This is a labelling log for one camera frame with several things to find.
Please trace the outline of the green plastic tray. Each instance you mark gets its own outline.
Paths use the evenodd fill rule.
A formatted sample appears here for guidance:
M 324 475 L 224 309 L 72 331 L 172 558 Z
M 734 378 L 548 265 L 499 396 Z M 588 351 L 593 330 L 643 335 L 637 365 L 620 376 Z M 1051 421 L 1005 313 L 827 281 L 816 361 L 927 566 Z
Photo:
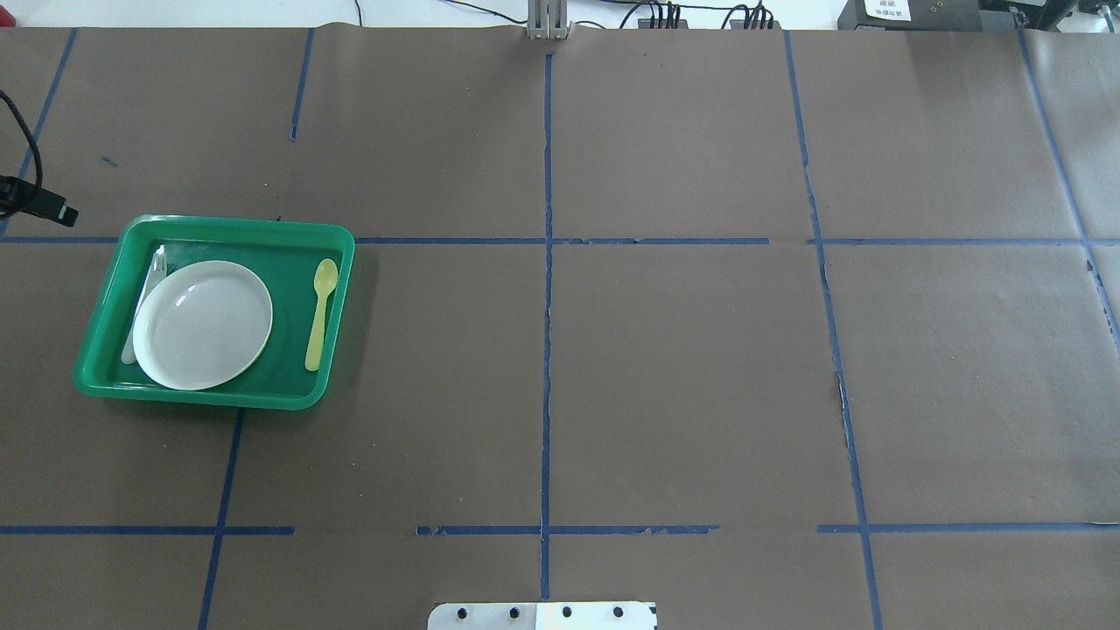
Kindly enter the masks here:
M 224 260 L 248 267 L 263 280 L 276 305 L 279 331 L 268 340 L 262 358 L 228 385 L 200 392 L 176 391 L 157 385 L 138 365 L 127 365 L 120 352 L 144 279 L 144 265 L 165 245 L 169 269 Z M 344 226 L 293 220 L 245 220 L 143 215 L 116 240 L 87 334 L 73 367 L 73 385 L 91 397 L 161 404 L 211 404 L 249 410 L 308 410 L 319 404 L 332 379 L 333 348 L 339 337 L 340 314 L 355 240 Z M 305 343 L 312 326 L 312 271 L 321 260 L 339 267 L 339 284 L 327 302 L 321 367 L 305 370 Z

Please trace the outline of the aluminium frame post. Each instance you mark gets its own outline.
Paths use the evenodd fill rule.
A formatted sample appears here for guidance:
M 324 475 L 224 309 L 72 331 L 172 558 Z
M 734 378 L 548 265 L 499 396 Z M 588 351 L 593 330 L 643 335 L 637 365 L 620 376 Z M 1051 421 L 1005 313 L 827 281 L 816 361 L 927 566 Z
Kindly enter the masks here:
M 563 40 L 571 35 L 572 22 L 567 0 L 528 0 L 528 39 Z

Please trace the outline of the black computer box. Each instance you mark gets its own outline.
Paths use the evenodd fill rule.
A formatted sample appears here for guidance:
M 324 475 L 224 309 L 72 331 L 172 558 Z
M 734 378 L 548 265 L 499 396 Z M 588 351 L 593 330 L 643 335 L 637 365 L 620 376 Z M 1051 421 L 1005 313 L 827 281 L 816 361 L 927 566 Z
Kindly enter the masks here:
M 979 1 L 844 1 L 839 31 L 980 33 Z

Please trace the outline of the yellow plastic spoon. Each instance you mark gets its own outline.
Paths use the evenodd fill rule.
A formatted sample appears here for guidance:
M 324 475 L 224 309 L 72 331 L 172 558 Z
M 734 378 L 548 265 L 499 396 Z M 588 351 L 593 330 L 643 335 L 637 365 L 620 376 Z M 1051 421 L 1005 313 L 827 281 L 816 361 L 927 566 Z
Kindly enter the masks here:
M 315 274 L 312 274 L 312 291 L 315 291 L 316 302 L 312 305 L 311 330 L 304 354 L 304 368 L 309 372 L 319 371 L 326 337 L 327 302 L 339 286 L 339 267 L 329 258 L 320 260 Z

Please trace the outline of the white plastic fork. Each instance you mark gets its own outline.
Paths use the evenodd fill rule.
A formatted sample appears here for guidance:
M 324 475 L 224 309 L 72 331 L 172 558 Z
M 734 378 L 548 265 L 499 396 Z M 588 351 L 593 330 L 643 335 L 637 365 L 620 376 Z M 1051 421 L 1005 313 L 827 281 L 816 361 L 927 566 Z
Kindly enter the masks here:
M 139 314 L 144 306 L 144 302 L 147 302 L 158 284 L 164 282 L 165 277 L 167 277 L 168 266 L 167 245 L 161 243 L 152 252 L 148 269 L 144 271 L 143 287 L 141 287 L 140 294 L 137 296 L 136 312 L 133 312 L 132 319 L 129 322 L 128 333 L 120 353 L 120 362 L 123 364 L 136 364 L 137 319 L 139 319 Z

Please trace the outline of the white round plate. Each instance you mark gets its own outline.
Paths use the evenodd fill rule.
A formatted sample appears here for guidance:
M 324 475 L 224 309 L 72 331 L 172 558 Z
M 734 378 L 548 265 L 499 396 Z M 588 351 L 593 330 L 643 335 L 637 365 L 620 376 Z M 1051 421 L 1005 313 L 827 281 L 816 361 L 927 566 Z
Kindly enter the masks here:
M 136 322 L 136 362 L 165 388 L 200 391 L 244 374 L 263 354 L 276 307 L 267 284 L 236 262 L 172 271 Z

